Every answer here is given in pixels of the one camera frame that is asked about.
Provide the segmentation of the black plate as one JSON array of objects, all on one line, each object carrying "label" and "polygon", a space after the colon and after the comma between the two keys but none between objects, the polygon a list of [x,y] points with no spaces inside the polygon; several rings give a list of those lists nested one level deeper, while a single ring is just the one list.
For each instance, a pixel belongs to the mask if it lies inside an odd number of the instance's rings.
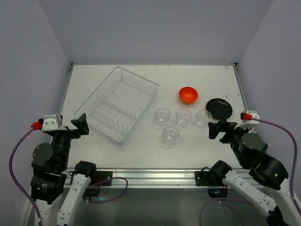
[{"label": "black plate", "polygon": [[221,120],[228,119],[233,114],[233,108],[229,102],[221,98],[210,99],[206,104],[206,110],[216,109],[221,112]]}]

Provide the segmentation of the clear glass cup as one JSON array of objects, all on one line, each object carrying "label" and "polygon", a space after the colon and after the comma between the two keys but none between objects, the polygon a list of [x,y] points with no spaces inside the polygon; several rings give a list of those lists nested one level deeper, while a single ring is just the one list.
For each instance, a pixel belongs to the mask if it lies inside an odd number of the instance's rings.
[{"label": "clear glass cup", "polygon": [[198,111],[196,114],[196,128],[203,130],[207,127],[208,123],[211,121],[212,115],[207,110]]},{"label": "clear glass cup", "polygon": [[179,138],[179,131],[173,126],[165,127],[162,131],[162,137],[165,147],[171,148],[176,144]]},{"label": "clear glass cup", "polygon": [[156,125],[158,127],[164,127],[169,123],[171,113],[166,108],[159,108],[155,111]]},{"label": "clear glass cup", "polygon": [[179,109],[176,112],[176,125],[183,129],[188,126],[191,121],[192,114],[188,109]]}]

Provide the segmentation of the orange plastic bowl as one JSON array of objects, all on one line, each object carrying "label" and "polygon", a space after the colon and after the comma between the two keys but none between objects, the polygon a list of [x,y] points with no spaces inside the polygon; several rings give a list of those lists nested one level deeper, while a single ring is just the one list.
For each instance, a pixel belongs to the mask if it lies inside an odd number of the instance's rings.
[{"label": "orange plastic bowl", "polygon": [[179,99],[185,104],[193,104],[198,99],[198,92],[193,87],[183,87],[179,90]]}]

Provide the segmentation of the clear glass cup back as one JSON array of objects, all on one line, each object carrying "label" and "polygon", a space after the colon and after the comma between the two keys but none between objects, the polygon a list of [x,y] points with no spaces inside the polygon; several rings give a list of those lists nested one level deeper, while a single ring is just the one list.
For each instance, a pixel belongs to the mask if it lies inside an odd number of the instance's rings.
[{"label": "clear glass cup back", "polygon": [[171,148],[176,144],[179,138],[179,131],[173,126],[165,127],[162,131],[162,137],[165,147]]}]

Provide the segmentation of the clear glass cup front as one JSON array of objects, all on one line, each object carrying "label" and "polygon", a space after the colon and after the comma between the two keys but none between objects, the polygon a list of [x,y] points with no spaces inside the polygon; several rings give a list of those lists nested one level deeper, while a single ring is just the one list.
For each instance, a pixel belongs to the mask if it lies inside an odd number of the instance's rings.
[{"label": "clear glass cup front", "polygon": [[155,111],[156,125],[158,127],[164,127],[169,123],[171,113],[166,108],[159,108]]}]

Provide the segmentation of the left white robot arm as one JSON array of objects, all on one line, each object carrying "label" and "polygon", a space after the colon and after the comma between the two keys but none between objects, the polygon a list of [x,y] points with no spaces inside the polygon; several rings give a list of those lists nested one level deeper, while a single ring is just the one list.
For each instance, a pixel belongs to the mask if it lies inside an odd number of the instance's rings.
[{"label": "left white robot arm", "polygon": [[39,211],[35,224],[42,226],[70,226],[87,187],[96,181],[96,164],[80,161],[71,174],[70,189],[63,197],[71,142],[89,134],[87,116],[83,113],[71,123],[75,129],[62,124],[62,115],[46,115],[31,125],[52,137],[33,151],[31,198]]}]

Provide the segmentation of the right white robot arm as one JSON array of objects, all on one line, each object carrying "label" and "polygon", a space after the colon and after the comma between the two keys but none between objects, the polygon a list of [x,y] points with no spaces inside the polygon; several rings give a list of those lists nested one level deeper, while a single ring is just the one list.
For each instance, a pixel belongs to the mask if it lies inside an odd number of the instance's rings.
[{"label": "right white robot arm", "polygon": [[294,173],[288,173],[281,161],[269,155],[268,144],[250,131],[261,122],[264,121],[248,115],[241,124],[226,120],[208,124],[209,139],[223,133],[220,142],[230,145],[250,179],[222,160],[210,168],[209,178],[243,196],[266,218],[268,225],[299,226],[301,202],[293,190]]}]

